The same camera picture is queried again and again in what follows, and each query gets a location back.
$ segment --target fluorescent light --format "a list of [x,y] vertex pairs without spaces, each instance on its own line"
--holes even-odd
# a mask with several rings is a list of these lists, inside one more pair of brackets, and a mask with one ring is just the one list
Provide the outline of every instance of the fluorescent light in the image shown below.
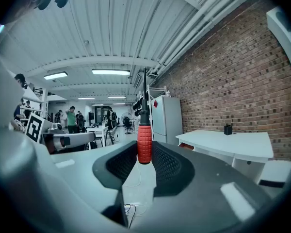
[[52,80],[52,79],[57,79],[57,78],[62,78],[62,77],[67,77],[68,74],[66,72],[59,72],[59,73],[54,73],[50,75],[44,76],[46,80]]
[[0,26],[0,33],[2,32],[2,30],[4,29],[4,25]]
[[111,97],[108,97],[109,99],[125,99],[126,97],[125,96],[111,96]]
[[92,69],[93,74],[109,74],[109,75],[130,75],[130,71],[124,71],[124,70],[105,70],[105,69]]
[[78,98],[78,99],[82,100],[82,99],[95,99],[95,98]]

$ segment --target floor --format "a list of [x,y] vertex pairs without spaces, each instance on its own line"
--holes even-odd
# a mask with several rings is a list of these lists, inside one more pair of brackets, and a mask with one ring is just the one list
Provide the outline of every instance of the floor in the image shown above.
[[[131,134],[125,134],[127,132],[124,127],[118,127],[114,135],[115,141],[117,144],[123,140],[137,140],[137,132],[130,131]],[[107,139],[107,145],[111,145],[111,140]],[[98,148],[101,148],[102,145],[100,141],[97,141]],[[127,218],[129,224],[131,223],[132,215],[136,210],[136,214],[133,217],[131,223],[131,228],[133,229],[135,225],[141,219],[142,214],[151,206],[153,200],[153,189],[156,186],[156,176],[155,169],[152,163],[148,165],[141,165],[138,162],[132,169],[127,180],[123,184],[123,197],[125,204],[134,204],[134,206],[126,206],[125,210],[127,212]],[[276,197],[281,191],[281,188],[272,188],[261,186],[261,188],[271,197]]]

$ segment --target small black box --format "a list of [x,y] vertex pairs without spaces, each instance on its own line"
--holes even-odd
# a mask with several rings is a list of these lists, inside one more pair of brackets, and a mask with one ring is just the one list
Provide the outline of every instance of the small black box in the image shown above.
[[225,125],[224,126],[224,134],[226,134],[226,135],[230,135],[230,134],[232,134],[233,132],[232,132],[232,126],[231,125]]

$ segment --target black perforated pad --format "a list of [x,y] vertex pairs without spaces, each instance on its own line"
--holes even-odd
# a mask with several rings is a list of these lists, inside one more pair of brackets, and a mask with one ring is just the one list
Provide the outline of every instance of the black perforated pad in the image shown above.
[[137,161],[137,142],[133,141],[98,158],[93,173],[104,187],[121,190]]
[[157,185],[154,197],[177,195],[190,184],[195,175],[194,166],[187,158],[156,141],[152,145],[152,163]]

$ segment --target white refrigerator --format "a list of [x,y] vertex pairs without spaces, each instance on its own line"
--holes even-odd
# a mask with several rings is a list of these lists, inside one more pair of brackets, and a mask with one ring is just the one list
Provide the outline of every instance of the white refrigerator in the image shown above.
[[180,99],[159,96],[151,100],[151,104],[154,141],[177,146],[179,140],[176,135],[183,134]]

